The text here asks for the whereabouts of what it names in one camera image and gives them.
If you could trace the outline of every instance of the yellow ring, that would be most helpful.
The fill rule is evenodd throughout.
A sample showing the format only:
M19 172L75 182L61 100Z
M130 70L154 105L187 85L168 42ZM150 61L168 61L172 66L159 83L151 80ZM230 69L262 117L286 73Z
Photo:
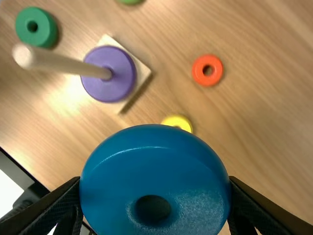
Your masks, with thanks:
M166 117L162 122L162 125L175 126L180 129L192 133L191 122L182 115L171 115Z

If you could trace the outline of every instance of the wooden table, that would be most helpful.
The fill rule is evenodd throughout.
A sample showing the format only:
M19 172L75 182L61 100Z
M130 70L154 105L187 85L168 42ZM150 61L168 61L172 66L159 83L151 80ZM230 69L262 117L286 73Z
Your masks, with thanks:
M128 111L107 112L78 76L19 68L17 13L35 5L61 26L56 52L82 59L111 34L153 70ZM48 189L80 175L93 149L133 125L180 113L230 175L313 223L313 2L311 0L4 0L0 5L0 146ZM221 58L213 88L194 60Z

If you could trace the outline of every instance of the ring hole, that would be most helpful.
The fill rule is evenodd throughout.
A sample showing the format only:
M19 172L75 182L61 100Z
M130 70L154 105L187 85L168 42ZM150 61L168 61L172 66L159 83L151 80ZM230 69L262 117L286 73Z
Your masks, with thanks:
M139 222L152 227L160 226L172 212L168 201L156 195L139 198L134 209Z
M206 65L204 66L202 72L205 76L210 76L213 73L213 68L210 65Z
M27 30L28 30L29 32L32 32L32 33L37 32L37 30L38 30L38 24L37 24L36 22L34 22L34 21L28 22L28 24L27 24Z

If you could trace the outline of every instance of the purple ring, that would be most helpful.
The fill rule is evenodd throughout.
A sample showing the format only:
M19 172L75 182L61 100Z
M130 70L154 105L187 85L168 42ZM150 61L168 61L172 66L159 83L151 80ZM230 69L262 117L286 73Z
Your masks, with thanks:
M81 76L85 90L94 99L113 103L126 98L134 89L137 71L130 55L118 47L102 46L90 51L84 62L108 68L112 78L108 81Z

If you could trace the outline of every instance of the white object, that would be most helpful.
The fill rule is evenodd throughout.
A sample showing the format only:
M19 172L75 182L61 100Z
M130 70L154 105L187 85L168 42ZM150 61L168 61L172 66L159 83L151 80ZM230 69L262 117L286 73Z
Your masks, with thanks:
M24 69L57 71L71 74L98 77L109 80L112 72L92 64L56 54L46 49L33 47L23 43L16 44L12 49L16 63Z
M136 85L132 91L132 93L127 96L125 99L116 102L116 103L103 103L103 106L106 107L110 112L113 113L121 113L127 103L133 98L133 96L139 91L140 87L144 84L146 80L151 75L151 70L143 64L138 58L136 58L134 55L132 55L129 51L127 51L120 43L118 43L116 40L114 40L112 37L109 35L105 34L102 36L100 41L97 44L98 47L100 46L113 46L113 47L118 47L121 48L122 50L126 51L130 57L133 59L136 70L137 70L137 82Z

